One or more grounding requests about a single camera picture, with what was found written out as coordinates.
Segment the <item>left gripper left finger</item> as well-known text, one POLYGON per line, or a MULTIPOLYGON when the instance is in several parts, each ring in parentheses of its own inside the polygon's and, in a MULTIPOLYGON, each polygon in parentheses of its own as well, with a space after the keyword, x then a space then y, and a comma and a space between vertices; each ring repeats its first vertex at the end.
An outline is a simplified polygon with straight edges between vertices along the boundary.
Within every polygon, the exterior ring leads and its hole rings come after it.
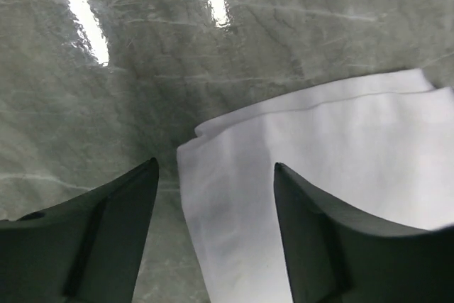
POLYGON ((2 302, 130 302, 157 195, 150 159, 66 202, 1 222, 2 302))

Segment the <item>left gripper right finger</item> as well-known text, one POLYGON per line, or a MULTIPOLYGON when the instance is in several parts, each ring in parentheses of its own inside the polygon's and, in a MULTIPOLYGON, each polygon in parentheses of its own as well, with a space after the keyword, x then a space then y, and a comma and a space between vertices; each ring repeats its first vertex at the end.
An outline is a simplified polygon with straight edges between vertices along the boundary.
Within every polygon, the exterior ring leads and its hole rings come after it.
POLYGON ((452 302, 453 228, 401 225, 274 169, 294 302, 452 302))

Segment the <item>white t shirt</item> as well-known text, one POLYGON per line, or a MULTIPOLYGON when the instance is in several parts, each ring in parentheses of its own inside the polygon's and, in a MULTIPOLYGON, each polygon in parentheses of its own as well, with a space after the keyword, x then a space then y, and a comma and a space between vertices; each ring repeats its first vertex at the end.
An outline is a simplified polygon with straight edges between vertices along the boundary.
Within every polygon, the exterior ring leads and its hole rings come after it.
POLYGON ((420 69, 339 80, 200 124, 177 150, 182 208, 212 302, 290 302, 273 191, 282 163, 398 224, 453 223, 453 90, 420 69))

